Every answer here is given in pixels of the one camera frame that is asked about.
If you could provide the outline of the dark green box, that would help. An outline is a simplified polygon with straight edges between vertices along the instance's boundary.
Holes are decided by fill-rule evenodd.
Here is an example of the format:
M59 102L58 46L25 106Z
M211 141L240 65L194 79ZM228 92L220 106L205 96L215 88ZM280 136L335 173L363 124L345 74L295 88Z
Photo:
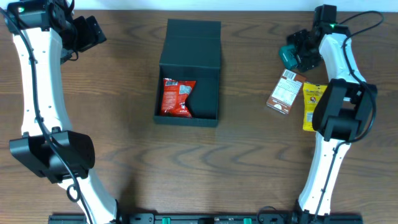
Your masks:
M221 22L169 19L159 60L154 121L157 124L216 127L221 70ZM187 98L191 118L162 116L164 78L195 81Z

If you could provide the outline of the teal Chunkies cookie box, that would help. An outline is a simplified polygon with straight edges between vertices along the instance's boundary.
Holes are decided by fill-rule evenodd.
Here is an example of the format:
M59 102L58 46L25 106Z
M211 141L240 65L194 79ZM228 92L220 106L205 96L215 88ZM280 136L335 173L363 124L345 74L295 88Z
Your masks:
M296 49L294 45L285 45L279 49L279 57L288 70L296 69L298 61L296 59Z

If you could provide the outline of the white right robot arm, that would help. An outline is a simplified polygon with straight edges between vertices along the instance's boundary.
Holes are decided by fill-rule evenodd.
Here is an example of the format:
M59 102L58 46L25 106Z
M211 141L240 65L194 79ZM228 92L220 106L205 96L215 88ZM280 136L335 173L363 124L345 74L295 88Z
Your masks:
M291 223L330 223L330 200L345 154L370 132L377 88L360 74L351 49L354 34L337 22L333 5L315 8L311 30L287 37L279 56L286 68L306 72L324 62L329 83L312 115L316 132L313 161L295 203Z

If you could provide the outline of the red snack bag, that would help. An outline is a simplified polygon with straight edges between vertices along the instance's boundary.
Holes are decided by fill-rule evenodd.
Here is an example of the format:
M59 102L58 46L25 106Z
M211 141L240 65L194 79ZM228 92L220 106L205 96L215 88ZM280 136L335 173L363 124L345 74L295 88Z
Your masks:
M186 100L195 87L196 81L178 81L171 78L164 78L164 93L160 114L162 116L173 116L191 118Z

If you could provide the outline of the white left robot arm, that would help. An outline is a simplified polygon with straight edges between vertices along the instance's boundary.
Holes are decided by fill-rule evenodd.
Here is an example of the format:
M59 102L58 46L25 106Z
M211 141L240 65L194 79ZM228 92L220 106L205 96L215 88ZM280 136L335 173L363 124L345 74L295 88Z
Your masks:
M24 116L12 156L40 178L59 185L83 210L80 223L121 223L118 201L97 176L93 141L74 132L60 67L103 43L95 17L74 17L73 1L10 2L1 10L22 72Z

